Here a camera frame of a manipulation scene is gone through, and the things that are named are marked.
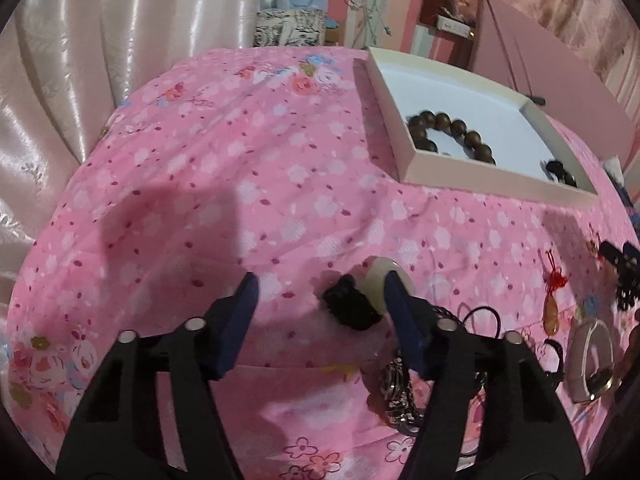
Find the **power strip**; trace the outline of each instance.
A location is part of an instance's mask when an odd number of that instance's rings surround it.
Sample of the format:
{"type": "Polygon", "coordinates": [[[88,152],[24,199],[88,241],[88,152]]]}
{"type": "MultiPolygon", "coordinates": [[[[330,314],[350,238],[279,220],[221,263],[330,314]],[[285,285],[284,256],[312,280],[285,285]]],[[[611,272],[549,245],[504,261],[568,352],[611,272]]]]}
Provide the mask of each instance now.
{"type": "Polygon", "coordinates": [[[465,23],[457,22],[446,16],[438,16],[436,28],[463,38],[469,38],[471,32],[471,27],[465,25],[465,23]]]}

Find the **amber pendant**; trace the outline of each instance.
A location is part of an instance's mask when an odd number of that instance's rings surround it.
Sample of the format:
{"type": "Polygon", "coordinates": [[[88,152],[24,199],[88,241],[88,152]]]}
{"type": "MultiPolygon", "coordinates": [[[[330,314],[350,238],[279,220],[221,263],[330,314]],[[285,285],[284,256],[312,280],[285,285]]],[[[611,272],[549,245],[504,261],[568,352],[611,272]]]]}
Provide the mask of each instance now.
{"type": "Polygon", "coordinates": [[[552,294],[547,294],[545,298],[542,326],[545,329],[545,334],[549,337],[555,336],[560,327],[560,322],[558,321],[558,304],[552,294]]]}

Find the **cardboard box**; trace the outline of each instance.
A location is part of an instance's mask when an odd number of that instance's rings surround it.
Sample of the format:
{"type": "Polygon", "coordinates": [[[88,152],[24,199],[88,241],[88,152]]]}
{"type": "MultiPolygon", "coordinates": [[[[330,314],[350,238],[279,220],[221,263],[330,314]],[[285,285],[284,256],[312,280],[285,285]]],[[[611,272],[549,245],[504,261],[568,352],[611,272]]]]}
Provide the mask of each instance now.
{"type": "Polygon", "coordinates": [[[410,54],[372,48],[367,71],[385,120],[400,182],[464,189],[481,194],[588,208],[596,190],[574,152],[546,115],[510,88],[465,70],[410,54]],[[429,131],[440,152],[416,150],[406,127],[421,110],[460,118],[477,130],[497,165],[472,160],[451,136],[429,131]],[[556,158],[577,188],[549,180],[543,170],[556,158]]]}

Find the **pink tablecloth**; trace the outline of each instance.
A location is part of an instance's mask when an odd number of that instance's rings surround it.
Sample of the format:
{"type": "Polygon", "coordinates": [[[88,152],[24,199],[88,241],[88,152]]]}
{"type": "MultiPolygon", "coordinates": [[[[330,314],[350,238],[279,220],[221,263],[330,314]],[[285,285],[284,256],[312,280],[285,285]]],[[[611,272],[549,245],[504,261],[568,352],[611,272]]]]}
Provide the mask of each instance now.
{"type": "MultiPolygon", "coordinates": [[[[556,294],[558,339],[566,344],[576,305],[597,294],[616,351],[626,345],[628,317],[610,307],[615,280],[587,241],[591,228],[617,245],[635,234],[585,145],[557,124],[600,193],[584,212],[400,185],[365,57],[213,50],[117,110],[28,255],[9,314],[8,407],[50,466],[120,330],[168,332],[247,270],[260,277],[260,305],[239,365],[214,391],[249,480],[398,476],[412,440],[376,414],[376,361],[395,345],[392,327],[352,332],[318,301],[371,256],[397,260],[418,295],[455,313],[492,305],[549,366],[540,319],[552,248],[570,276],[556,294]]],[[[492,323],[476,317],[479,331],[492,323]]],[[[587,453],[606,410],[558,392],[587,453]]],[[[424,399],[428,385],[416,394],[424,399]]],[[[469,438],[480,418],[474,410],[469,438]]]]}

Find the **red string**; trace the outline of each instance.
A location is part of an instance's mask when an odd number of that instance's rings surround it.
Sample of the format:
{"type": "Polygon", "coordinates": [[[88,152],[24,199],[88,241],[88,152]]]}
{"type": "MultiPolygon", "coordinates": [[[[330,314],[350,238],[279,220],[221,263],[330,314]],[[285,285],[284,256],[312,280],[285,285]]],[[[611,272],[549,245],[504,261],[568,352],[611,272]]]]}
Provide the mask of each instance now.
{"type": "Polygon", "coordinates": [[[562,275],[562,267],[556,267],[556,261],[554,260],[551,249],[546,251],[546,256],[549,258],[549,263],[551,264],[551,274],[546,282],[546,294],[549,295],[563,288],[569,282],[569,278],[562,275]]]}

